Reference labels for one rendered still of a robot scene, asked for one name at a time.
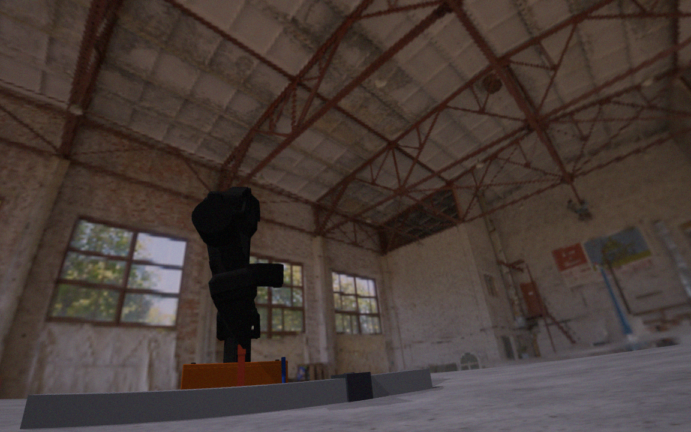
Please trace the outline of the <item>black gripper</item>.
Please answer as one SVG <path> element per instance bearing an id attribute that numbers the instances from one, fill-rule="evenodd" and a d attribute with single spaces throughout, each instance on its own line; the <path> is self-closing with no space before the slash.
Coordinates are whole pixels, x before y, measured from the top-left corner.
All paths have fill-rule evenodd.
<path id="1" fill-rule="evenodd" d="M 241 250 L 228 250 L 209 258 L 213 277 L 209 292 L 221 319 L 234 341 L 251 352 L 250 320 L 256 312 L 257 279 L 244 267 L 246 255 Z M 252 290 L 253 288 L 253 290 Z"/>

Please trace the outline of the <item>grey flat bar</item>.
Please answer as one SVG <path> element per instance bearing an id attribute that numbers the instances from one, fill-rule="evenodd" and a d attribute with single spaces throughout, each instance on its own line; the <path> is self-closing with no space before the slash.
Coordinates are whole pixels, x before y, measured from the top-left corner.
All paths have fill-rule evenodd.
<path id="1" fill-rule="evenodd" d="M 432 389 L 430 369 L 345 373 L 326 380 L 194 390 L 29 395 L 20 429 L 250 415 Z"/>

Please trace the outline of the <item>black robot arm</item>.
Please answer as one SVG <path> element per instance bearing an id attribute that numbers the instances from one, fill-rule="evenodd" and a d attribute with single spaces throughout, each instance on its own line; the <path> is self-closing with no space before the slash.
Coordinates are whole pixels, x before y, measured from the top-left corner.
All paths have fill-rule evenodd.
<path id="1" fill-rule="evenodd" d="M 251 188 L 232 187 L 228 191 L 210 191 L 192 212 L 192 223 L 208 245 L 209 258 L 228 250 L 246 255 L 244 267 L 252 270 L 258 287 L 280 288 L 284 281 L 283 263 L 250 263 L 251 238 L 260 222 L 260 201 Z M 251 327 L 253 326 L 253 330 Z M 251 339 L 260 337 L 260 314 L 250 320 Z M 224 341 L 223 363 L 238 363 L 238 343 L 217 312 L 217 339 Z"/>

